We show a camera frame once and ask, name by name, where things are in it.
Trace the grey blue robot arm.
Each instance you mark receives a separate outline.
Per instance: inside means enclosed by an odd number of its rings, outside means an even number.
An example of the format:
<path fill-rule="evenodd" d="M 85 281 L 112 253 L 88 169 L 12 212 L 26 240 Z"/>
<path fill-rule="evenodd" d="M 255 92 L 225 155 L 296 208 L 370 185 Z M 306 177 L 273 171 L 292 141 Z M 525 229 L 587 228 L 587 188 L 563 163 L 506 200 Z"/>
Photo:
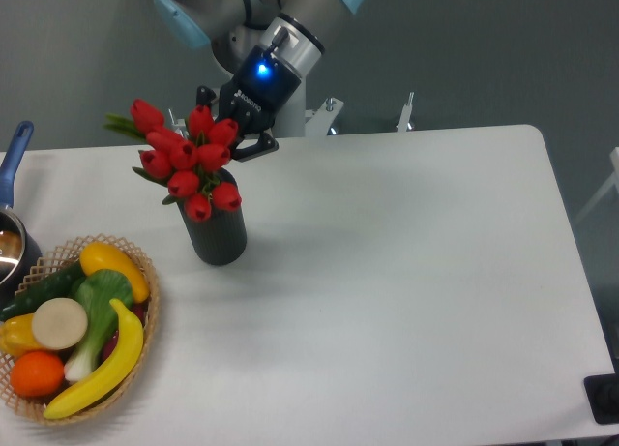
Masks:
<path fill-rule="evenodd" d="M 230 79 L 205 86 L 198 104 L 215 104 L 220 119 L 239 125 L 233 160 L 278 149 L 284 137 L 325 136 L 343 109 L 328 98 L 306 107 L 306 80 L 341 27 L 364 0 L 154 0 L 171 33 L 191 49 L 211 48 Z"/>

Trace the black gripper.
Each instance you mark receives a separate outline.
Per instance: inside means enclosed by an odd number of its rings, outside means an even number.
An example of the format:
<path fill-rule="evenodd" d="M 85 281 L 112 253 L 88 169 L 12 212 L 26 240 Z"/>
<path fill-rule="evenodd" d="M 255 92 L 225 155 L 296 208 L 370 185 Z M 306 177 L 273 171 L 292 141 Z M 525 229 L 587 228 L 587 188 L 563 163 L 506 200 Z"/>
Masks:
<path fill-rule="evenodd" d="M 259 133 L 254 144 L 231 151 L 232 160 L 246 162 L 279 149 L 266 130 L 300 84 L 301 78 L 270 50 L 256 46 L 221 90 L 199 85 L 195 105 L 219 113 L 217 121 L 231 119 L 240 135 Z"/>

